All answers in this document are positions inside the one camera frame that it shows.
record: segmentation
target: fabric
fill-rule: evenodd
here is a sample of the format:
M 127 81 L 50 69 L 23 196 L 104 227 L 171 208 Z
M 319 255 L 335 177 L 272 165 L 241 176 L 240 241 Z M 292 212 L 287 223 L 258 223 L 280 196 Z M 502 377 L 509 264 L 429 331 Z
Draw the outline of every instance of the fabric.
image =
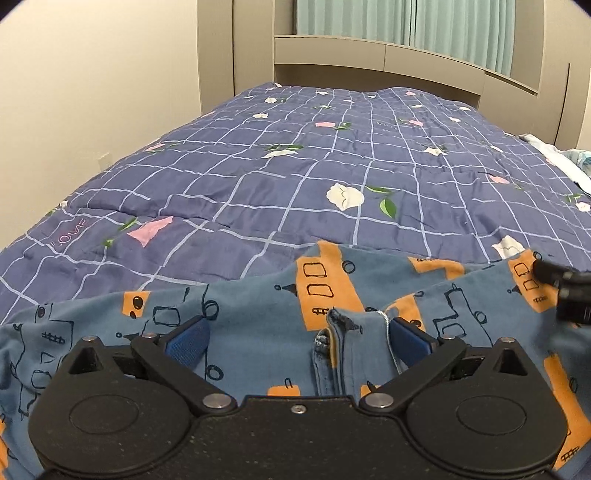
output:
M 577 168 L 577 163 L 567 158 L 564 155 L 564 152 L 558 150 L 554 145 L 542 142 L 542 140 L 532 134 L 520 135 L 519 137 L 538 150 L 552 165 L 558 167 L 568 178 L 575 182 L 581 190 L 586 194 L 591 195 L 591 179 L 581 168 Z
M 467 265 L 320 241 L 285 270 L 238 281 L 129 291 L 43 304 L 0 327 L 4 478 L 30 479 L 40 465 L 27 423 L 61 359 L 85 335 L 126 345 L 199 315 L 210 333 L 195 373 L 234 396 L 351 395 L 358 401 L 397 372 L 388 323 L 402 316 L 431 336 L 491 346 L 518 339 L 569 421 L 556 463 L 572 478 L 590 455 L 591 330 L 558 325 L 557 293 L 531 275 L 538 251 Z
M 534 244 L 591 270 L 591 202 L 576 195 L 463 103 L 267 83 L 121 159 L 3 250 L 0 322 L 276 272 L 319 239 L 481 264 Z
M 336 35 L 410 45 L 414 0 L 298 0 L 298 35 Z
M 588 177 L 591 177 L 591 152 L 589 150 L 571 148 L 569 150 L 561 150 L 560 153 L 583 170 Z
M 417 0 L 411 46 L 511 75 L 515 0 Z
M 298 0 L 298 35 L 397 43 L 511 75 L 515 0 Z

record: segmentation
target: curtain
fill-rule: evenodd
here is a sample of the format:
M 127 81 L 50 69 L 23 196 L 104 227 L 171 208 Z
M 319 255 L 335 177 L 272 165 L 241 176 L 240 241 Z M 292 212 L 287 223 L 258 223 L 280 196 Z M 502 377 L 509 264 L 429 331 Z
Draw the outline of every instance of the curtain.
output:
M 417 0 L 411 46 L 509 76 L 516 0 Z
M 416 0 L 298 0 L 298 35 L 336 35 L 410 45 Z
M 509 76 L 515 1 L 297 0 L 297 34 L 397 43 Z

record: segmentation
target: blue gripper pad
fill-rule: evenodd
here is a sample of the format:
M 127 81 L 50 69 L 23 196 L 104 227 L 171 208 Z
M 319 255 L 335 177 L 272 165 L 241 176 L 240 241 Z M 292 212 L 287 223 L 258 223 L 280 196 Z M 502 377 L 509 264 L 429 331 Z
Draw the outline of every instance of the blue gripper pad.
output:
M 402 318 L 392 319 L 388 329 L 392 351 L 409 368 L 431 354 L 437 346 L 435 338 Z
M 162 338 L 164 353 L 194 370 L 207 350 L 209 338 L 209 321 L 201 316 L 194 317 Z

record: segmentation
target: screw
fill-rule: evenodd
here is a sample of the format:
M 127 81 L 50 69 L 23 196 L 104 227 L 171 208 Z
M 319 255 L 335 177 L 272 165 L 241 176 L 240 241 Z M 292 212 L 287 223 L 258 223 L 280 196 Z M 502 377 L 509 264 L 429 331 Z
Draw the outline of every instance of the screw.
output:
M 210 393 L 203 399 L 203 405 L 212 410 L 221 410 L 232 404 L 232 397 L 225 393 Z
M 365 403 L 372 408 L 388 408 L 394 399 L 387 393 L 370 393 L 365 397 Z
M 297 413 L 298 415 L 301 415 L 301 414 L 303 414 L 303 413 L 306 413 L 306 411 L 307 411 L 307 410 L 308 410 L 308 409 L 306 408 L 306 406 L 305 406 L 305 405 L 294 405 L 294 406 L 291 408 L 291 411 L 292 411 L 293 413 Z

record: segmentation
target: blue bedsheet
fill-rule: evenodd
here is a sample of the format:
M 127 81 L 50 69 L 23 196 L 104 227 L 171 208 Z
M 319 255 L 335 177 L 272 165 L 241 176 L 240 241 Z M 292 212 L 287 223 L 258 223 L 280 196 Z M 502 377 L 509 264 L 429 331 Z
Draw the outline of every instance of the blue bedsheet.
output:
M 118 161 L 3 250 L 0 319 L 278 271 L 318 239 L 482 263 L 510 236 L 591 268 L 578 192 L 462 103 L 268 83 Z

